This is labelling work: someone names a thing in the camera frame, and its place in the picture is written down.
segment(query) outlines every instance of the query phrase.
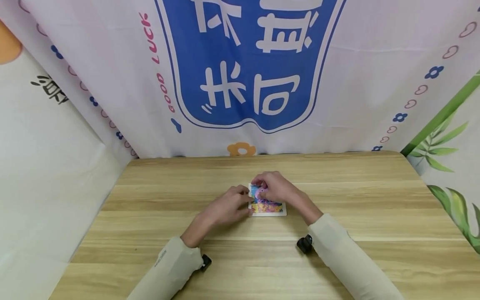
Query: trading card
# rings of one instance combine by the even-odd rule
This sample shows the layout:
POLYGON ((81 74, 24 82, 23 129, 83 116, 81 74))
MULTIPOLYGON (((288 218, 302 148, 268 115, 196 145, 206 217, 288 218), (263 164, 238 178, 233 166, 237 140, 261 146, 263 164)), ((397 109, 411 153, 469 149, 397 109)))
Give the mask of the trading card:
POLYGON ((259 187, 249 184, 250 197, 253 202, 248 204, 248 208, 253 209, 253 216, 286 216, 287 206, 285 203, 277 203, 268 201, 267 199, 259 199, 261 192, 268 191, 268 188, 259 187))

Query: wooden table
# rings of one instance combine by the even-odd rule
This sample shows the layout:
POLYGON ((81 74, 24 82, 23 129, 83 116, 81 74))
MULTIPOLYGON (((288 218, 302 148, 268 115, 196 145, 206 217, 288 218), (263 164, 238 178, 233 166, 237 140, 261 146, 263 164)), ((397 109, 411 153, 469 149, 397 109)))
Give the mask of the wooden table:
MULTIPOLYGON (((50 299, 125 299, 195 214, 265 170, 336 218, 406 299, 480 299, 478 256, 407 160, 387 151, 132 161, 50 299)), ((350 299, 316 253, 297 250, 306 233, 288 208, 211 234, 201 248, 212 265, 175 300, 350 299)))

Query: beige sleeve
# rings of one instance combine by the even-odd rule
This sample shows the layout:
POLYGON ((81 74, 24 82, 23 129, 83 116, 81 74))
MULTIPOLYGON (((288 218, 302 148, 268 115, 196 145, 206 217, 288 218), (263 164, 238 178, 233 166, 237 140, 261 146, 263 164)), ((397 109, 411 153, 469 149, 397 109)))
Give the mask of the beige sleeve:
POLYGON ((203 262, 200 248, 188 248, 179 237, 174 237, 127 300, 170 300, 203 262))
POLYGON ((403 300, 385 273, 329 214, 309 226, 313 246, 356 300, 403 300))

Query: orange flower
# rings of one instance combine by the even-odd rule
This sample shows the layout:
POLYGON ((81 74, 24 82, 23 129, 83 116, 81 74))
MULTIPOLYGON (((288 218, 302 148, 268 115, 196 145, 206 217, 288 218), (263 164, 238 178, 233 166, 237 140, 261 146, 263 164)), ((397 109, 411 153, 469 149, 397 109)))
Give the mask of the orange flower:
POLYGON ((227 147, 227 150, 230 152, 230 156, 252 156, 257 152, 255 146, 250 146, 250 144, 246 142, 231 144, 227 147), (244 149, 247 152, 242 154, 239 151, 240 149, 244 149))
POLYGON ((0 65, 15 60, 22 52, 22 44, 0 21, 0 65))

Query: green stripe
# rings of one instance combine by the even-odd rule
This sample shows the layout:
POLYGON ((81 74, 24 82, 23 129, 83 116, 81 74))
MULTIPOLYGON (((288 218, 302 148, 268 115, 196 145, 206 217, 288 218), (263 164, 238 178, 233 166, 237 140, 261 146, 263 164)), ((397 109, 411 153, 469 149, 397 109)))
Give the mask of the green stripe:
POLYGON ((407 156, 418 144, 421 143, 435 128, 445 121, 480 85, 480 71, 464 85, 460 91, 438 112, 438 114, 413 138, 413 140, 400 152, 407 156))

